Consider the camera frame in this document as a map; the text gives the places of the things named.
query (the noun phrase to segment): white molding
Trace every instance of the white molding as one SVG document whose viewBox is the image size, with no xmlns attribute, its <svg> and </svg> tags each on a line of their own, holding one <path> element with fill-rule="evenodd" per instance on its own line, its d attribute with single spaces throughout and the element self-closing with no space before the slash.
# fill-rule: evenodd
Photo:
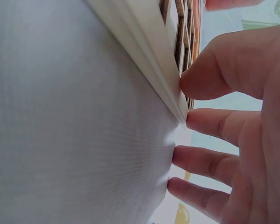
<svg viewBox="0 0 280 224">
<path fill-rule="evenodd" d="M 188 113 L 179 71 L 157 1 L 86 0 L 122 44 L 177 121 Z"/>
</svg>

